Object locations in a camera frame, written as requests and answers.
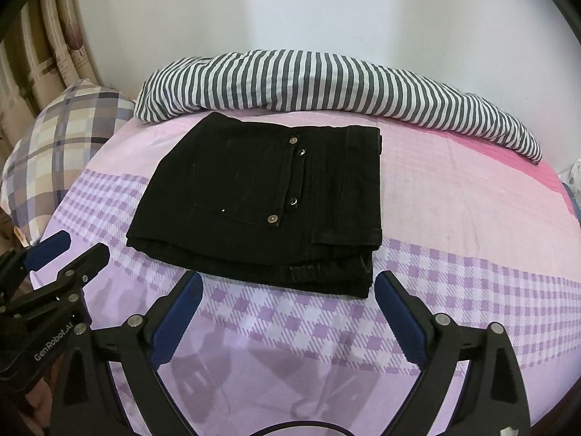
pillowcase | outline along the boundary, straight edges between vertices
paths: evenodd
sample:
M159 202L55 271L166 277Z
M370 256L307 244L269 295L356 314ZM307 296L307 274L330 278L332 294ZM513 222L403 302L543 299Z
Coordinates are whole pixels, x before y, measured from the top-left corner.
M573 205L573 210L575 212L575 216L577 216L577 221L579 221L579 227L581 227L581 208L579 208L579 204L577 203L577 200L575 199L575 195L573 193L573 190L571 190L565 182L562 182L562 184L563 184L563 187L565 188L565 191L567 192L567 195L569 195L569 198L571 200L571 204Z
M0 207L30 244L91 157L133 117L118 90L79 80L37 117L4 165Z
M490 101L409 72L307 51L231 52L182 58L155 71L135 116L161 122L201 109L341 110L487 139L539 163L541 148Z

black jeans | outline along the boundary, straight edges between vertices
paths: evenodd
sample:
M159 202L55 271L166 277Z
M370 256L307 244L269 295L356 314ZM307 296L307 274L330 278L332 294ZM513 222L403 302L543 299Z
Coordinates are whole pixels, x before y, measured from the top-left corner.
M127 232L153 259L366 298L381 245L376 128L200 121L160 162Z

metal screw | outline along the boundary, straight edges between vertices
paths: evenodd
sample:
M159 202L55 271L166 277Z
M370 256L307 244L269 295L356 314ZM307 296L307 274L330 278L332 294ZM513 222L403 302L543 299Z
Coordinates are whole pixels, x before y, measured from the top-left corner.
M492 323L490 325L490 329L494 331L496 334L504 333L504 327L500 323Z
M127 324L133 328L141 325L142 322L143 317L140 314L134 314L130 316L129 319L127 320Z
M86 324L85 323L79 323L78 325L76 325L74 327L75 334L83 334L85 331L86 331Z
M438 313L436 315L436 323L442 326L448 326L451 323L450 317L445 313Z

gray and white striped fabric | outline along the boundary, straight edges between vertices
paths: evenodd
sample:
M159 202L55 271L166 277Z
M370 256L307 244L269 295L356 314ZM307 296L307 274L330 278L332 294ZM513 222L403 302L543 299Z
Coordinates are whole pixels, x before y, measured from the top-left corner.
M478 95L406 70L319 52L182 58L147 79L135 116L157 123L201 109L258 107L384 116L488 139L535 163L542 157L538 141L518 119Z

blue gripper pad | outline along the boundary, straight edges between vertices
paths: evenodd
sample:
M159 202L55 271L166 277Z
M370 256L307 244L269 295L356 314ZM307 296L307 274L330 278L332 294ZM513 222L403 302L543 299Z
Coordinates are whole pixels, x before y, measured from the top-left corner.
M202 277L191 272L190 280L163 317L152 335L152 351L149 363L157 370L168 363L177 349L179 341L192 321L204 293Z
M381 272L375 278L375 299L408 362L424 368L428 339L409 308L411 299L419 299L409 295L391 272Z
M40 270L63 252L69 250L69 247L71 247L71 236L66 231L59 231L31 247L24 258L24 266L28 271Z

